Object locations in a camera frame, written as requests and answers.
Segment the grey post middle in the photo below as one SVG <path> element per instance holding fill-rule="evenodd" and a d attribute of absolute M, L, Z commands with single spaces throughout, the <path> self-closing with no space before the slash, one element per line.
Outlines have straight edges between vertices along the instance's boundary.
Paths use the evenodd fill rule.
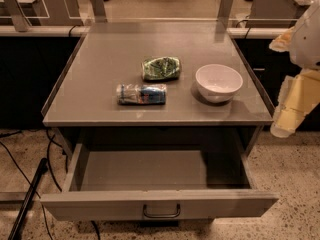
<path fill-rule="evenodd" d="M 96 23 L 104 23 L 107 21 L 103 0 L 90 0 L 93 15 Z"/>

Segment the grey post left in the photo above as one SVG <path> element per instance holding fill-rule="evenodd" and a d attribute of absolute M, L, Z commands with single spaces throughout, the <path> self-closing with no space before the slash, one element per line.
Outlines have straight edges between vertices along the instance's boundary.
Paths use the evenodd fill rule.
<path fill-rule="evenodd" d="M 13 26 L 17 32 L 27 32 L 30 24 L 26 20 L 17 0 L 3 0 L 11 16 Z"/>

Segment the black bar on floor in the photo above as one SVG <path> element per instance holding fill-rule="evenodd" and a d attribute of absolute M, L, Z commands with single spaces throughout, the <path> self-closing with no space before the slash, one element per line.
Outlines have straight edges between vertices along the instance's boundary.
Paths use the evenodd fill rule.
<path fill-rule="evenodd" d="M 47 159 L 42 158 L 37 167 L 35 175 L 30 183 L 29 189 L 25 194 L 18 216 L 11 229 L 8 240 L 21 240 L 21 232 L 24 225 L 24 220 L 27 216 L 28 210 L 31 207 L 31 203 L 34 195 L 36 194 L 38 184 L 40 183 L 42 175 L 47 171 Z"/>

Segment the grey post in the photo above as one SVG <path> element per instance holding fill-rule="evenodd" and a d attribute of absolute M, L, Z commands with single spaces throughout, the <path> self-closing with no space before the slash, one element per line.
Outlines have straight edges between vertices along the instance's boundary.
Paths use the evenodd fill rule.
<path fill-rule="evenodd" d="M 229 19 L 234 0 L 220 0 L 217 18 L 220 21 Z"/>
<path fill-rule="evenodd" d="M 11 16 L 13 26 L 17 32 L 27 32 L 30 24 L 26 20 L 17 0 L 3 0 Z"/>
<path fill-rule="evenodd" d="M 107 21 L 103 0 L 90 0 L 93 15 L 96 23 L 104 23 Z"/>

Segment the grey top drawer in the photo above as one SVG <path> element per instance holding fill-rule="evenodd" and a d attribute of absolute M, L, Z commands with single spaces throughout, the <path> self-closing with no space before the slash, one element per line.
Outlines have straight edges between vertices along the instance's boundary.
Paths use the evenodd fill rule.
<path fill-rule="evenodd" d="M 260 217 L 279 199 L 254 185 L 244 155 L 200 150 L 100 151 L 79 144 L 62 191 L 42 204 L 58 220 Z"/>

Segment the long white rail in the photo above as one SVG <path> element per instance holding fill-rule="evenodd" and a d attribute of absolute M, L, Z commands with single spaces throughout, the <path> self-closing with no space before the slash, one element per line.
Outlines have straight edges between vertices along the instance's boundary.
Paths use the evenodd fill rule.
<path fill-rule="evenodd" d="M 85 26 L 34 26 L 26 32 L 18 32 L 13 26 L 0 26 L 1 37 L 68 37 L 81 36 L 89 31 Z M 228 28 L 228 34 L 235 39 L 273 39 L 286 32 L 286 28 Z"/>

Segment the blue silver crushed can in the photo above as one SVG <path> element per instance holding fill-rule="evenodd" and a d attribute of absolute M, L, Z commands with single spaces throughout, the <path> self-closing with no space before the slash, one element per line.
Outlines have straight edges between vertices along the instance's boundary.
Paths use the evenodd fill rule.
<path fill-rule="evenodd" d="M 116 93 L 117 102 L 121 105 L 163 105 L 166 103 L 167 86 L 165 84 L 119 84 Z"/>

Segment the grey post right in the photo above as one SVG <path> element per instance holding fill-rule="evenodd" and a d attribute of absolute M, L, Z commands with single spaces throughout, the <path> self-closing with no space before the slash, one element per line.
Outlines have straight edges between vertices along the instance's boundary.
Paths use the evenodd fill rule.
<path fill-rule="evenodd" d="M 220 0 L 217 18 L 220 21 L 229 19 L 234 0 Z"/>

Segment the green crushed can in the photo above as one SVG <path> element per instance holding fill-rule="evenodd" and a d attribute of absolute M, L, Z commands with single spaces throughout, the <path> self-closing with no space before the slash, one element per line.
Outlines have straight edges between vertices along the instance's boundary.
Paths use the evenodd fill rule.
<path fill-rule="evenodd" d="M 177 57 L 148 58 L 142 62 L 142 79 L 145 81 L 166 81 L 178 79 L 181 63 Z"/>

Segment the white ceramic bowl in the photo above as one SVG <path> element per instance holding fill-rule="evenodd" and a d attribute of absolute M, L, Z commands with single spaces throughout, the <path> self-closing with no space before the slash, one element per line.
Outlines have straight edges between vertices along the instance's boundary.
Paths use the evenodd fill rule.
<path fill-rule="evenodd" d="M 243 78 L 236 70 L 220 64 L 202 66 L 195 79 L 199 93 L 211 103 L 231 100 L 243 85 Z"/>

